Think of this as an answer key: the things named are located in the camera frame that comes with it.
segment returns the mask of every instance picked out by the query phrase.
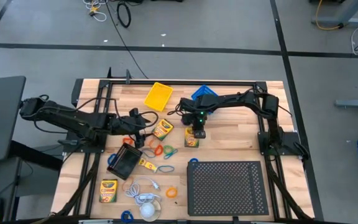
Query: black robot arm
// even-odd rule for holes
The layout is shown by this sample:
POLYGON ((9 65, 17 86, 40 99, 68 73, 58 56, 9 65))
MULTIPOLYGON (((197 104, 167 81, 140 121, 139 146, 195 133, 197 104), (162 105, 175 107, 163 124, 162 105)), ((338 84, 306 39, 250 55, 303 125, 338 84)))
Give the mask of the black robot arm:
POLYGON ((283 131, 277 123, 278 98, 271 94, 246 91, 224 96, 203 95, 194 101, 181 98, 177 109, 182 113, 185 112, 181 115, 182 123, 184 125, 192 124, 195 138, 205 138, 204 125, 208 118, 208 112, 234 106, 248 107, 255 114, 265 118, 268 124, 269 145, 273 147, 282 145, 283 131), (262 100, 262 107, 258 105, 258 100, 262 100))
POLYGON ((118 116, 115 113, 85 113, 41 97, 24 100, 20 116, 28 121, 46 121, 73 132, 83 144, 96 145, 101 136, 106 134, 134 134, 136 148, 144 146, 144 137, 139 131, 150 122, 139 114, 137 108, 130 110, 129 116, 118 116))

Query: wooden table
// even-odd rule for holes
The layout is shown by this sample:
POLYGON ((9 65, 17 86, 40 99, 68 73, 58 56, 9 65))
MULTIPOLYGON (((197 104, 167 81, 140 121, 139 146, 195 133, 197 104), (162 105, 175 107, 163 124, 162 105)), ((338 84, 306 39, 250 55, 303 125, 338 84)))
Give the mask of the wooden table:
MULTIPOLYGON (((86 79, 83 80, 78 105, 81 105, 86 100, 96 96, 98 90, 99 80, 86 79)), ((283 82, 266 82, 268 92, 280 99, 280 106, 288 109, 288 101, 285 95, 283 82)), ((121 116, 127 115, 132 108, 138 108, 140 112, 150 111, 150 108, 143 104, 143 101, 149 92, 152 85, 113 85, 112 97, 117 99, 117 106, 121 116)), ((198 158, 200 161, 260 161, 262 166, 265 191, 269 206, 269 215, 266 216, 241 216, 240 220, 264 220, 272 221, 272 203, 269 194, 268 180, 265 168, 264 157, 260 155, 259 144, 257 140, 257 132, 259 130, 257 116, 248 108, 224 108, 216 110, 209 116, 206 125, 206 139, 200 140, 200 147, 197 149, 184 147, 184 128, 178 115, 167 116, 167 112, 174 109, 181 97, 191 98, 200 86, 199 85, 171 85, 174 89, 171 98, 168 101, 163 112, 158 113, 161 118, 167 118, 175 128, 164 139, 163 144, 169 144, 179 150, 177 154, 170 159, 165 160, 162 156, 158 156, 150 160, 158 166, 171 165, 175 167, 175 171, 171 173, 152 173, 145 167, 137 166, 131 177, 138 178, 142 176, 150 177, 156 181, 161 188, 161 191, 155 190, 150 181, 140 180, 141 193, 155 193, 162 196, 163 200, 160 202, 162 206, 162 214, 159 219, 163 220, 232 220, 232 217, 190 217, 187 212, 187 178, 186 167, 191 158, 198 158), (167 198, 165 191, 169 187, 176 187, 178 189, 178 196, 176 198, 167 198)), ((211 88, 219 95, 227 95, 239 92, 245 92, 249 87, 241 86, 218 86, 214 85, 211 88)), ((93 112, 94 103, 89 103, 81 109, 85 112, 93 112)), ((114 112, 114 103, 110 104, 110 113, 114 112)), ((152 114, 145 116, 149 120, 154 120, 152 114)), ((278 121, 284 131, 294 131, 291 116, 279 111, 278 121)), ((130 182, 128 181, 124 186, 124 181, 117 178, 106 170, 107 159, 112 154, 118 151, 122 144, 124 136, 108 136, 106 143, 106 150, 102 153, 99 163, 98 177, 96 181, 95 193, 93 197, 93 207, 91 218, 118 218, 125 210, 131 210, 135 219, 141 219, 139 215, 139 207, 135 205, 134 199, 124 195, 122 187, 128 188, 130 182), (118 191, 116 203, 99 203, 99 187, 102 179, 118 179, 118 191)), ((145 145, 154 138, 148 137, 145 145)), ((69 200, 72 193, 78 186, 80 178, 81 166, 83 163, 84 154, 74 153, 64 163, 58 185, 53 200, 52 211, 59 211, 64 204, 69 200)), ((292 197, 309 216, 313 217, 313 208, 311 206, 311 199, 306 183, 305 173, 303 172, 302 162, 296 156, 282 156, 283 173, 288 191, 292 197)), ((278 207, 280 216, 284 216, 284 209, 280 192, 275 188, 278 198, 278 207)), ((86 198, 88 189, 85 189, 80 214, 85 212, 86 198)))

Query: table leg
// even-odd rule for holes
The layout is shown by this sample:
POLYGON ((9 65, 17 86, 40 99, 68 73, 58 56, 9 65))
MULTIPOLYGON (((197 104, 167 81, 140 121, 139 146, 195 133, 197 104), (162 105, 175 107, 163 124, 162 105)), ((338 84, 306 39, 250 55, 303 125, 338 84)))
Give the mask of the table leg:
POLYGON ((50 156, 48 154, 39 152, 17 141, 11 141, 9 156, 17 156, 25 161, 33 162, 42 167, 57 171, 62 168, 63 164, 62 160, 57 159, 56 157, 50 156))

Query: rubber band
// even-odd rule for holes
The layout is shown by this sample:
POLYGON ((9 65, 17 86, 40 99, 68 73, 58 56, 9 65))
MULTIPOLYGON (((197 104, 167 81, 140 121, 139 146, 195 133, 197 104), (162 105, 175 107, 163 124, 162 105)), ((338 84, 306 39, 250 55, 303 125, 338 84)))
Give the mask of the rubber band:
POLYGON ((170 187, 168 188, 168 190, 165 192, 165 195, 168 197, 168 198, 174 198, 178 195, 178 190, 174 187, 170 187))
POLYGON ((149 146, 149 148, 153 148, 153 142, 154 142, 154 139, 151 139, 150 141, 149 141, 149 143, 148 143, 148 146, 149 146))
POLYGON ((121 190, 122 190, 123 192, 126 191, 126 190, 124 190, 124 185, 125 185, 125 183, 126 183, 129 179, 132 180, 132 181, 131 181, 131 184, 129 184, 129 186, 131 186, 131 185, 134 183, 134 179, 133 179, 132 177, 129 177, 127 180, 125 180, 124 183, 123 183, 122 186, 121 186, 121 190))
POLYGON ((175 149, 174 149, 172 146, 170 146, 170 145, 164 146, 164 153, 165 153, 165 155, 168 155, 168 154, 172 153, 173 150, 175 150, 175 149))
POLYGON ((157 170, 159 170, 160 172, 173 172, 173 171, 175 170, 175 168, 174 168, 173 166, 159 166, 159 167, 157 168, 157 170), (164 171, 164 170, 161 169, 161 168, 163 168, 163 167, 171 168, 171 170, 164 171))
POLYGON ((113 153, 109 156, 109 159, 107 159, 107 164, 110 165, 110 163, 112 162, 112 160, 115 158, 117 154, 113 153))
POLYGON ((145 156, 147 156, 147 157, 149 157, 149 158, 154 158, 154 157, 155 157, 155 153, 154 153, 154 151, 151 150, 151 149, 142 149, 142 152, 143 152, 143 154, 144 154, 145 156))
POLYGON ((130 223, 134 221, 134 216, 132 215, 132 213, 130 211, 124 211, 121 214, 121 221, 123 221, 124 223, 130 223))
POLYGON ((133 144, 134 143, 134 140, 132 140, 131 138, 129 137, 126 137, 126 138, 123 138, 122 139, 122 143, 127 143, 127 144, 133 144))
POLYGON ((171 153, 167 154, 164 156, 164 159, 169 159, 171 156, 173 156, 175 153, 178 152, 178 149, 175 149, 174 151, 172 151, 171 153))
POLYGON ((159 155, 162 154, 162 152, 163 152, 163 147, 162 147, 161 144, 159 144, 159 145, 154 149, 154 154, 155 154, 156 156, 159 156, 159 155))

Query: black mesh tray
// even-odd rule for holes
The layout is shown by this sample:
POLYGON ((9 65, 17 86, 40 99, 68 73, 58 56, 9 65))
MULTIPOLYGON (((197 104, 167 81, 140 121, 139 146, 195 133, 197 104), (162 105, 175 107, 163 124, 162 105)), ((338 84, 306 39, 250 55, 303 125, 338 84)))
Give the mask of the black mesh tray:
POLYGON ((190 216, 268 215, 259 161, 189 162, 190 216))

